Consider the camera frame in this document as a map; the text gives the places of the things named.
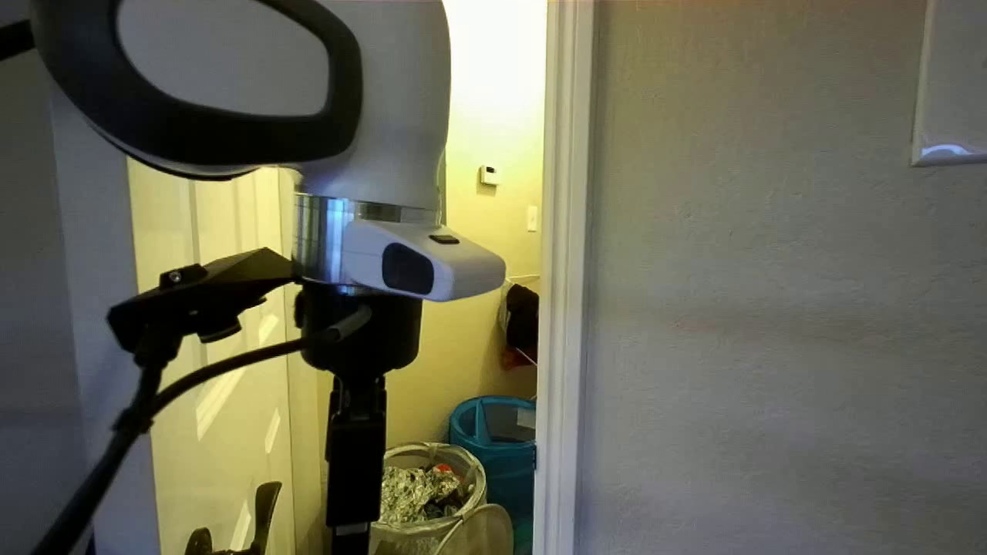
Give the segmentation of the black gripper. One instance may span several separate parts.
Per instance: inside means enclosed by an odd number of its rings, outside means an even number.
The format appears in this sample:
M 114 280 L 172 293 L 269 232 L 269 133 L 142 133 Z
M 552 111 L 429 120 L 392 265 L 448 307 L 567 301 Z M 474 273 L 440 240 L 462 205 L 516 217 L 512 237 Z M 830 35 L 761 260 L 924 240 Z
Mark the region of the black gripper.
M 329 555 L 369 555 L 387 454 L 387 372 L 421 353 L 423 301 L 307 284 L 297 297 L 303 360 L 333 377 L 328 415 Z

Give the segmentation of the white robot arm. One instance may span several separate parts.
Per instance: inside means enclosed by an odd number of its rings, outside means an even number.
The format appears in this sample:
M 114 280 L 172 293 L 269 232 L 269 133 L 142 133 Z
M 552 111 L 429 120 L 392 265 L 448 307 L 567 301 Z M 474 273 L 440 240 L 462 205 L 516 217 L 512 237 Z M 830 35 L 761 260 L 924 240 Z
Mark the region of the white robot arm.
M 297 284 L 290 343 L 333 377 L 328 529 L 369 555 L 387 461 L 387 377 L 421 353 L 429 301 L 487 293 L 507 265 L 440 229 L 452 31 L 440 0 L 29 0 L 33 47 L 68 102 L 127 157 L 181 179 L 301 175 L 297 251 L 168 272 L 107 310 L 142 369 L 114 434 L 32 555 L 68 555 L 123 457 L 209 364 L 165 366 L 186 336 L 226 339 Z

